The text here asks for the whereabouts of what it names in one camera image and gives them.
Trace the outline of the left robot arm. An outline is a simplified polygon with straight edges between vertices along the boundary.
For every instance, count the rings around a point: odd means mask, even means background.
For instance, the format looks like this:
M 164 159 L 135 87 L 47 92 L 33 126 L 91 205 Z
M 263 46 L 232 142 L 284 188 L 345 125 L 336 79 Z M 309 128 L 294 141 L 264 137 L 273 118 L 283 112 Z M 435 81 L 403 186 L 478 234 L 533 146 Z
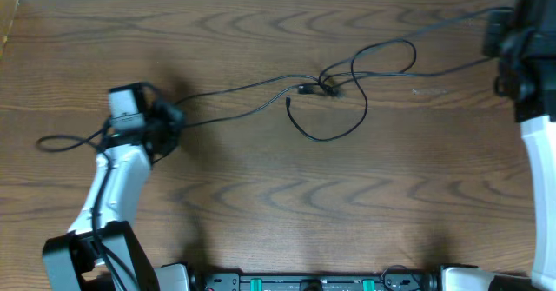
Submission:
M 164 101 L 152 103 L 138 82 L 109 92 L 110 116 L 91 137 L 75 137 L 96 152 L 96 174 L 67 233 L 48 239 L 43 263 L 54 290 L 188 290 L 189 276 L 177 263 L 153 268 L 132 224 L 153 165 L 177 146 L 184 114 Z

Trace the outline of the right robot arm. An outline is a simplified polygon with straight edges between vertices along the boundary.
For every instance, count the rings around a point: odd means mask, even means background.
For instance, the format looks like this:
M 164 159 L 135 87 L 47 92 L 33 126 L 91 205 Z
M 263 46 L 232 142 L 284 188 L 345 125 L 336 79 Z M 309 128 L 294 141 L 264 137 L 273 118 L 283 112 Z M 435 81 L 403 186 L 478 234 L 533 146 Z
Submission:
M 516 0 L 488 18 L 482 53 L 498 61 L 497 96 L 513 102 L 533 177 L 532 284 L 555 288 L 555 0 Z

